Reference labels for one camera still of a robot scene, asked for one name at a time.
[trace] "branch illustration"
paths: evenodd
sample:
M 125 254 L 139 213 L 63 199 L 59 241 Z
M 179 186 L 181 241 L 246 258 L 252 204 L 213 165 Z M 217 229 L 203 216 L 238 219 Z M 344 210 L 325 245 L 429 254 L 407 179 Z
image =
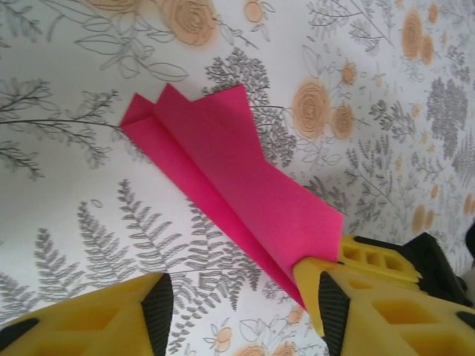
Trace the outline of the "branch illustration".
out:
M 86 257 L 90 265 L 86 274 L 89 284 L 95 288 L 104 288 L 120 283 L 136 270 L 135 260 L 125 258 L 129 246 L 119 248 L 119 237 L 108 233 L 88 210 L 88 204 L 81 202 L 78 208 L 79 229 L 86 247 Z
M 36 237 L 35 262 L 39 273 L 39 296 L 45 302 L 56 303 L 80 294 L 88 286 L 79 278 L 84 271 L 77 271 L 79 263 L 66 264 L 66 256 L 54 249 L 50 233 L 40 228 Z

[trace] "floral wallpaper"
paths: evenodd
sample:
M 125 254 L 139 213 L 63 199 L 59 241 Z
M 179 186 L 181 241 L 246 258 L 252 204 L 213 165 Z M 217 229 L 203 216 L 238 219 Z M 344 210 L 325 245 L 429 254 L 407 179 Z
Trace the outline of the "floral wallpaper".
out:
M 472 0 L 0 0 L 0 325 L 151 271 L 170 355 L 328 355 L 307 313 L 128 140 L 138 92 L 243 84 L 266 159 L 344 233 L 475 215 Z

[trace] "flower illustration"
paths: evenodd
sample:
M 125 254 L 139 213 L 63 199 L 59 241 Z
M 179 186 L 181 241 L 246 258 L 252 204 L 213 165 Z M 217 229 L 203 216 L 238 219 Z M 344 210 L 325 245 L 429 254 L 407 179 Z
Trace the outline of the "flower illustration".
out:
M 211 0 L 168 0 L 161 11 L 165 24 L 188 45 L 204 45 L 216 29 Z
M 415 119 L 416 117 L 419 117 L 421 110 L 422 110 L 422 105 L 420 105 L 419 103 L 414 104 L 413 108 L 410 111 L 410 115 L 413 117 L 413 119 Z
M 430 198 L 435 199 L 437 198 L 438 194 L 439 194 L 439 186 L 437 184 L 434 184 L 432 187 L 432 190 L 430 191 Z
M 248 1 L 244 7 L 246 19 L 249 22 L 259 22 L 263 18 L 263 9 L 259 1 Z
M 394 0 L 394 4 L 396 5 L 396 9 L 398 10 L 404 9 L 404 0 Z
M 350 137 L 353 132 L 354 118 L 349 105 L 343 104 L 336 109 L 332 118 L 331 126 L 333 133 L 339 139 L 347 139 Z
M 402 50 L 407 58 L 414 60 L 419 54 L 422 40 L 422 22 L 419 12 L 409 11 L 402 26 Z
M 225 352 L 231 345 L 231 328 L 223 328 L 216 335 L 216 341 L 214 343 L 214 349 L 218 352 Z
M 430 209 L 427 212 L 427 216 L 425 217 L 425 228 L 430 228 L 433 224 L 434 213 L 433 210 Z
M 308 139 L 320 136 L 330 111 L 330 101 L 325 87 L 318 82 L 302 85 L 294 96 L 293 108 L 294 123 L 298 132 Z
M 428 143 L 429 136 L 430 136 L 430 132 L 427 131 L 427 130 L 424 131 L 424 133 L 422 134 L 421 142 L 422 142 L 423 144 Z
M 266 350 L 261 346 L 248 346 L 244 350 L 238 352 L 236 356 L 265 356 Z
M 272 356 L 295 356 L 295 345 L 293 343 L 283 343 L 280 345 Z
M 421 59 L 425 65 L 429 65 L 433 59 L 433 42 L 430 35 L 424 36 L 421 45 Z
M 88 2 L 100 10 L 126 11 L 139 4 L 140 0 L 88 0 Z
M 465 215 L 469 215 L 472 209 L 472 194 L 468 193 L 465 198 L 465 204 L 463 205 L 463 212 Z
M 440 36 L 440 43 L 442 44 L 442 48 L 445 48 L 445 46 L 447 46 L 447 42 L 448 42 L 448 34 L 446 31 L 444 31 L 442 36 Z
M 398 159 L 396 160 L 396 170 L 397 171 L 401 170 L 403 162 L 404 162 L 404 159 L 402 158 L 402 154 L 400 154 Z
M 439 7 L 437 4 L 432 3 L 429 7 L 429 22 L 435 24 L 439 18 Z
M 295 325 L 300 323 L 300 320 L 304 316 L 304 308 L 301 306 L 293 306 L 290 314 L 288 316 L 288 321 L 290 325 Z
M 423 204 L 419 204 L 416 207 L 413 215 L 412 229 L 413 233 L 416 234 L 422 230 L 422 226 L 425 222 L 425 207 Z
M 353 85 L 356 78 L 356 65 L 354 63 L 346 63 L 341 70 L 341 80 L 346 85 Z

